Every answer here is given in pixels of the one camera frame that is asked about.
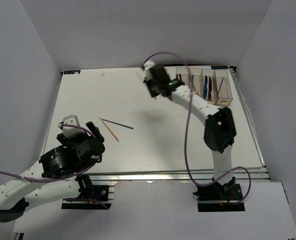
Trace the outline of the orange chopstick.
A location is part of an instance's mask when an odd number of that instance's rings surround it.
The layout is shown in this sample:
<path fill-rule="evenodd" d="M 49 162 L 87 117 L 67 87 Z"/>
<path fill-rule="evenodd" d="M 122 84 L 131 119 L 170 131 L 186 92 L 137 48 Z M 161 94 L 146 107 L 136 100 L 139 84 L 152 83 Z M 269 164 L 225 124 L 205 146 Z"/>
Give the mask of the orange chopstick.
<path fill-rule="evenodd" d="M 142 82 L 144 81 L 144 78 L 138 72 L 136 73 L 136 75 Z"/>
<path fill-rule="evenodd" d="M 111 135 L 115 138 L 115 140 L 118 142 L 119 138 L 115 135 L 115 133 L 110 129 L 110 127 L 105 123 L 105 121 L 99 117 L 100 121 L 103 123 L 103 125 L 107 128 L 107 130 L 111 133 Z"/>

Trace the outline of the blue knife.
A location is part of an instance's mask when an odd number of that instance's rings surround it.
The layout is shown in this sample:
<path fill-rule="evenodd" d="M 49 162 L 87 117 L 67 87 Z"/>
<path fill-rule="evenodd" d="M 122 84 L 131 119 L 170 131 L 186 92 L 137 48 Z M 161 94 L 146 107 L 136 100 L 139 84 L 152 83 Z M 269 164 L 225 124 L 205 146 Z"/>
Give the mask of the blue knife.
<path fill-rule="evenodd" d="M 209 83 L 209 80 L 208 80 L 208 76 L 206 75 L 204 77 L 204 98 L 205 99 L 207 98 L 207 94 L 208 94 L 208 83 Z"/>

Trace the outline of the black knife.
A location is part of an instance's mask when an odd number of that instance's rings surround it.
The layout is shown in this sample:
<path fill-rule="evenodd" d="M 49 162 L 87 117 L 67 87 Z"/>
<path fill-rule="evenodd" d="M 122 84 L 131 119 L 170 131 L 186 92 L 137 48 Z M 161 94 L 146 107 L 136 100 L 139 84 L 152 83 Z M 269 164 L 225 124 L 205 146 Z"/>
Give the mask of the black knife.
<path fill-rule="evenodd" d="M 208 77 L 209 83 L 208 83 L 208 101 L 212 100 L 212 79 L 209 76 Z"/>

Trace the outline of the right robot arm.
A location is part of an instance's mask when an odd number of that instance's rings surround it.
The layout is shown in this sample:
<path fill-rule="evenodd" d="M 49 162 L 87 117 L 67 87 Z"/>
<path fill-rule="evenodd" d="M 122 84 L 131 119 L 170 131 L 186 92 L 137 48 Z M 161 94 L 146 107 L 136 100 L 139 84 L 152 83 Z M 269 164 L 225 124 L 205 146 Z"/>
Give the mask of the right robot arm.
<path fill-rule="evenodd" d="M 168 98 L 187 109 L 188 115 L 194 115 L 205 127 L 204 142 L 212 151 L 214 175 L 212 182 L 197 184 L 196 195 L 206 200 L 226 199 L 236 184 L 231 156 L 236 128 L 231 110 L 208 103 L 182 80 L 171 79 L 162 64 L 149 60 L 141 69 L 151 97 Z"/>

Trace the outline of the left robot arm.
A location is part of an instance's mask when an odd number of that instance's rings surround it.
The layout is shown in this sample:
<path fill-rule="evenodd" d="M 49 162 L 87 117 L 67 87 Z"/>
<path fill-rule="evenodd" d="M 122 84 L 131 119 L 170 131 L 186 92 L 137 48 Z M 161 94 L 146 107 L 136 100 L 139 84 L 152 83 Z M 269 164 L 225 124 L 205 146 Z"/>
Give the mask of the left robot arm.
<path fill-rule="evenodd" d="M 16 220 L 46 203 L 88 201 L 93 196 L 94 187 L 85 172 L 102 161 L 104 137 L 91 121 L 85 127 L 65 121 L 58 126 L 58 147 L 22 174 L 7 173 L 13 179 L 0 185 L 0 223 Z"/>

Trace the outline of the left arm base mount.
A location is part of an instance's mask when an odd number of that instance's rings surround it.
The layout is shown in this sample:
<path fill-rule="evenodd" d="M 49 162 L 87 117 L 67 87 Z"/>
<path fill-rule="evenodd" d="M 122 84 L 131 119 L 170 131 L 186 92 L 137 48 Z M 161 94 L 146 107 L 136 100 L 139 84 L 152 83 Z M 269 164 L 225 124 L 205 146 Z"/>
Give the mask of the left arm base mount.
<path fill-rule="evenodd" d="M 114 186 L 93 184 L 90 176 L 79 175 L 78 197 L 66 198 L 62 201 L 63 210 L 109 210 L 114 197 Z"/>

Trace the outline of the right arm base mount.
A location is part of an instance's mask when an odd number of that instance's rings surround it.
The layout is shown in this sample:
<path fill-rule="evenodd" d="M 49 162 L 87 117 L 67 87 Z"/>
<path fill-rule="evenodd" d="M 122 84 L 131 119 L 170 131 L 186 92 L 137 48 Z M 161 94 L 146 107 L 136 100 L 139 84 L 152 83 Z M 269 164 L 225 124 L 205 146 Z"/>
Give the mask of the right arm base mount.
<path fill-rule="evenodd" d="M 200 213 L 244 212 L 243 202 L 236 204 L 243 198 L 241 186 L 235 184 L 224 196 L 214 189 L 214 186 L 196 187 L 193 193 Z"/>

